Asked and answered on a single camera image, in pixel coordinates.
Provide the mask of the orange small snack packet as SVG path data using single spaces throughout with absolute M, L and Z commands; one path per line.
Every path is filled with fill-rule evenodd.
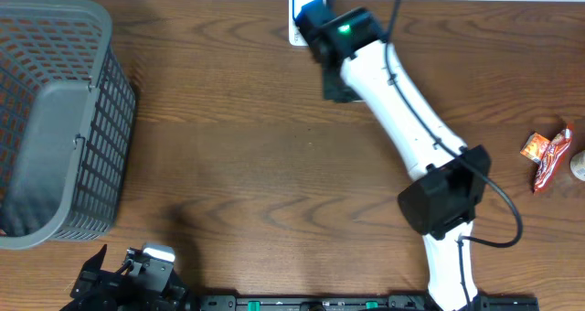
M 539 133 L 533 133 L 527 139 L 520 154 L 534 163 L 540 164 L 549 144 L 550 141 L 545 136 Z

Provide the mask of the red Top chocolate bar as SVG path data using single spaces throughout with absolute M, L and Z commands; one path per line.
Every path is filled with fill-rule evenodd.
M 536 172 L 534 194 L 543 192 L 555 176 L 558 164 L 563 159 L 573 140 L 574 125 L 568 123 L 549 143 Z

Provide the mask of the green lid jar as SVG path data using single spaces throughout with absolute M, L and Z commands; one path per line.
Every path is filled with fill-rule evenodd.
M 580 151 L 574 155 L 570 159 L 569 167 L 575 178 L 585 181 L 585 151 Z

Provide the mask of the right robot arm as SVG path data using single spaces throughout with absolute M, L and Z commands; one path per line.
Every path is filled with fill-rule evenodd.
M 318 63 L 354 91 L 378 119 L 412 181 L 399 193 L 399 208 L 421 235 L 429 265 L 428 294 L 441 310 L 469 308 L 477 297 L 470 244 L 475 206 L 491 165 L 481 146 L 468 148 L 438 117 L 402 68 L 381 25 L 365 8 L 336 16 L 319 0 L 292 19 Z

